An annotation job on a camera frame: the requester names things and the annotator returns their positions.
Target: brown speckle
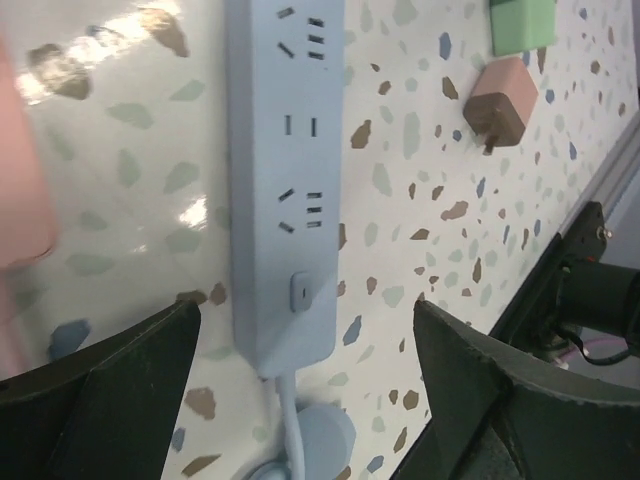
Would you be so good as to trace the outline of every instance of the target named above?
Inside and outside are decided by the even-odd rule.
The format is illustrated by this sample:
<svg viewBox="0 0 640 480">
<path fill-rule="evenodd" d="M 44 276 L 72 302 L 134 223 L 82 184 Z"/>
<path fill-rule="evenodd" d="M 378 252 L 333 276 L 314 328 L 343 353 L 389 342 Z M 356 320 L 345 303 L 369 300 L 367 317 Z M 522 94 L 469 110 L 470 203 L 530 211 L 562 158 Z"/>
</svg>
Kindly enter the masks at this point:
<svg viewBox="0 0 640 480">
<path fill-rule="evenodd" d="M 160 8 L 141 8 L 140 26 L 163 47 L 182 58 L 189 56 L 186 38 L 176 18 Z"/>
<path fill-rule="evenodd" d="M 440 215 L 442 220 L 455 220 L 457 218 L 464 217 L 467 214 L 469 204 L 467 202 L 456 202 L 456 204 L 449 210 L 445 210 Z"/>
<path fill-rule="evenodd" d="M 198 305 L 202 305 L 203 303 L 206 303 L 207 300 L 208 300 L 207 294 L 204 293 L 202 290 L 192 290 L 190 292 L 181 292 L 178 295 L 176 295 L 176 301 L 178 302 L 193 301 L 193 302 L 196 302 Z"/>
<path fill-rule="evenodd" d="M 227 289 L 224 288 L 222 282 L 216 283 L 209 294 L 209 300 L 216 306 L 222 305 L 227 301 Z"/>
<path fill-rule="evenodd" d="M 207 455 L 206 457 L 198 457 L 182 469 L 182 474 L 187 478 L 191 478 L 196 473 L 201 472 L 219 458 L 220 455 Z"/>
<path fill-rule="evenodd" d="M 371 120 L 365 120 L 351 136 L 351 148 L 363 149 L 369 144 L 371 135 Z"/>
<path fill-rule="evenodd" d="M 429 238 L 429 230 L 421 228 L 411 236 L 411 240 L 426 240 Z"/>
<path fill-rule="evenodd" d="M 336 477 L 336 480 L 347 480 L 350 477 L 351 477 L 351 467 L 347 465 L 347 468 L 345 468 L 342 472 L 340 472 L 340 475 Z"/>
<path fill-rule="evenodd" d="M 547 60 L 547 47 L 538 49 L 538 69 L 544 72 L 544 62 Z"/>
<path fill-rule="evenodd" d="M 27 62 L 33 76 L 56 95 L 74 100 L 89 97 L 91 80 L 87 69 L 58 45 L 48 43 L 31 50 Z"/>
<path fill-rule="evenodd" d="M 369 277 L 367 278 L 367 293 L 372 295 L 373 292 L 376 291 L 376 287 L 378 286 L 378 279 Z"/>
<path fill-rule="evenodd" d="M 391 82 L 387 80 L 386 82 L 382 82 L 380 84 L 380 88 L 378 88 L 378 93 L 380 95 L 386 95 L 391 90 Z"/>
<path fill-rule="evenodd" d="M 398 453 L 407 444 L 407 427 L 404 427 L 398 435 L 395 445 L 393 446 L 393 452 Z"/>
<path fill-rule="evenodd" d="M 184 403 L 205 420 L 216 418 L 216 401 L 208 387 L 194 388 L 187 392 Z"/>
<path fill-rule="evenodd" d="M 458 100 L 458 98 L 460 98 L 455 85 L 449 77 L 444 77 L 442 79 L 442 93 L 444 93 L 445 97 L 450 98 L 451 100 Z"/>
<path fill-rule="evenodd" d="M 442 185 L 434 188 L 433 192 L 431 192 L 431 200 L 437 200 L 438 198 L 440 198 L 440 195 L 442 195 L 443 191 L 444 187 Z"/>
<path fill-rule="evenodd" d="M 340 224 L 340 248 L 338 250 L 342 250 L 344 244 L 347 243 L 347 227 L 344 223 Z"/>
<path fill-rule="evenodd" d="M 480 280 L 482 279 L 482 260 L 480 260 L 480 257 L 478 257 L 476 264 L 473 266 L 473 274 L 471 275 L 471 278 L 476 283 L 480 283 Z"/>
<path fill-rule="evenodd" d="M 420 395 L 418 392 L 414 392 L 413 390 L 409 390 L 407 394 L 402 399 L 402 404 L 406 410 L 413 410 L 418 406 L 418 402 L 420 401 Z"/>
<path fill-rule="evenodd" d="M 524 238 L 522 239 L 522 250 L 527 246 L 527 242 L 529 241 L 529 229 L 524 229 Z"/>
</svg>

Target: screw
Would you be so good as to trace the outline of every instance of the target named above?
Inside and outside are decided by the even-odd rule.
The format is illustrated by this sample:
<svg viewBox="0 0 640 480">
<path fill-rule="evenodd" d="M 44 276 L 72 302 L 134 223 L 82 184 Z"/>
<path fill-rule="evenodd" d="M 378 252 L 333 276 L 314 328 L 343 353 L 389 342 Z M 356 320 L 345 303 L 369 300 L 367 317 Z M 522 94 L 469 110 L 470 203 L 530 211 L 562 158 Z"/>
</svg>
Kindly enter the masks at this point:
<svg viewBox="0 0 640 480">
<path fill-rule="evenodd" d="M 613 232 L 605 227 L 598 227 L 596 237 L 603 241 L 611 240 L 611 238 L 613 238 Z"/>
</svg>

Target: black cable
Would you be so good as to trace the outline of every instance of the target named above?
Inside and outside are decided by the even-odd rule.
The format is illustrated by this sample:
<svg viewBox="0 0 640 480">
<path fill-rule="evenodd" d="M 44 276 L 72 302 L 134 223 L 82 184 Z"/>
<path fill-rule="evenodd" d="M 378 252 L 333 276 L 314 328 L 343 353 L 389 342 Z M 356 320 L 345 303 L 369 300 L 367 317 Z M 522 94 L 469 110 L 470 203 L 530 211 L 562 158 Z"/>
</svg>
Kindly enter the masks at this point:
<svg viewBox="0 0 640 480">
<path fill-rule="evenodd" d="M 609 367 L 611 365 L 616 365 L 631 356 L 631 350 L 627 349 L 623 352 L 616 353 L 615 355 L 612 355 L 610 357 L 591 358 L 585 353 L 584 343 L 582 343 L 582 339 L 578 335 L 576 335 L 573 332 L 568 332 L 567 330 L 564 330 L 560 327 L 556 327 L 555 332 L 558 334 L 558 336 L 564 338 L 565 340 L 569 340 L 571 343 L 573 343 L 578 348 L 578 350 L 582 354 L 582 357 L 585 359 L 585 361 L 587 363 L 590 363 L 591 365 L 596 365 L 598 367 Z"/>
</svg>

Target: power outlet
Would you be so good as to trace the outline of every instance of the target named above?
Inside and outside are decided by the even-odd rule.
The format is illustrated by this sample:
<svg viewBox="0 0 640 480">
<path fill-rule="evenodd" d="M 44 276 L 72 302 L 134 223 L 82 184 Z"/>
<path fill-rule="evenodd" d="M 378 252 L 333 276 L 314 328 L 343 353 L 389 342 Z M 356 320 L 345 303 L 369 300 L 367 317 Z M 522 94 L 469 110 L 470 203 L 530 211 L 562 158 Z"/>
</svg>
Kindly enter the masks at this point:
<svg viewBox="0 0 640 480">
<path fill-rule="evenodd" d="M 336 339 L 344 0 L 228 0 L 234 336 L 264 378 Z"/>
</svg>

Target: power switch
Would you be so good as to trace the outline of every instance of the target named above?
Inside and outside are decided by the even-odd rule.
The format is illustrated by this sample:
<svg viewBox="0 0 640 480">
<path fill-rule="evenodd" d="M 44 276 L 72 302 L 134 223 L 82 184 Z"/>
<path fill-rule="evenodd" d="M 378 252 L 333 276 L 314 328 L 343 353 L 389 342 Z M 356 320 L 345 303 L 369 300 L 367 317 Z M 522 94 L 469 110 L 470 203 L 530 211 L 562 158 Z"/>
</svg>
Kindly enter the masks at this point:
<svg viewBox="0 0 640 480">
<path fill-rule="evenodd" d="M 307 272 L 294 273 L 291 277 L 291 311 L 306 312 L 311 308 L 312 297 L 311 276 Z"/>
</svg>

